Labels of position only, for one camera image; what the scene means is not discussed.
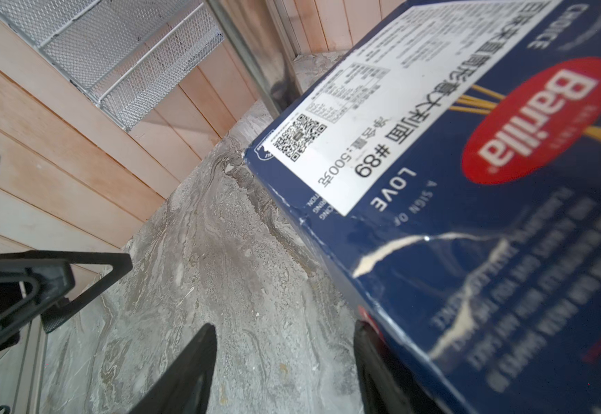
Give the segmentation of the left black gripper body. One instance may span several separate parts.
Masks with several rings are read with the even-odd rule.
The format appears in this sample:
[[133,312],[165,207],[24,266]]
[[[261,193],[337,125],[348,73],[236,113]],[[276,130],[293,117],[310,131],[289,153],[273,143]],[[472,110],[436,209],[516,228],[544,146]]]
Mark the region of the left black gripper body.
[[36,317],[50,333],[69,316],[62,308],[76,286],[70,263],[63,259],[0,259],[0,351],[15,346],[20,331]]

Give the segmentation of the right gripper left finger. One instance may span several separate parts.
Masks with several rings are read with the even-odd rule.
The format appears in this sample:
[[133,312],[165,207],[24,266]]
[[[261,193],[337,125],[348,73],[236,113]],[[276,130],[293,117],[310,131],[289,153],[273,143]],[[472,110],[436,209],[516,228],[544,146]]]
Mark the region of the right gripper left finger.
[[216,328],[204,324],[131,413],[206,413],[217,350]]

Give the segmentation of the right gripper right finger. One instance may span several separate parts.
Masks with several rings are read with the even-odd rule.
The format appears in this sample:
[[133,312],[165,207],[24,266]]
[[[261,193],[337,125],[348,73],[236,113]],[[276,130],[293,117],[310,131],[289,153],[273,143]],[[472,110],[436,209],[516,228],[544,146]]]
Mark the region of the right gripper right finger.
[[374,328],[355,322],[354,355],[366,414],[431,414],[442,410],[419,386]]

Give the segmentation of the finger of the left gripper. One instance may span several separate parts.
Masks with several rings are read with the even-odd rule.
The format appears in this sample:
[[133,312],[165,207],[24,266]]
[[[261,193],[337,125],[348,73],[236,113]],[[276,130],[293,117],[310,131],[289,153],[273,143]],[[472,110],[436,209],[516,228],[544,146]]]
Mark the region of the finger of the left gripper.
[[70,252],[51,250],[31,250],[24,252],[24,258],[33,260],[64,260],[70,265],[102,265],[111,269],[99,279],[87,285],[73,299],[63,298],[42,313],[42,325],[50,334],[74,317],[84,307],[97,299],[111,286],[120,281],[133,269],[131,256],[127,253]]

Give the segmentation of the wide blue Barilla pasta box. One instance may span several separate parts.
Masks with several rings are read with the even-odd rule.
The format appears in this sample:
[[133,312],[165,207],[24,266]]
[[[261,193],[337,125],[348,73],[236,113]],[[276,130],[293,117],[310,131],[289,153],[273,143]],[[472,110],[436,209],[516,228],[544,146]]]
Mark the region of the wide blue Barilla pasta box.
[[601,413],[601,1],[406,1],[244,158],[440,413]]

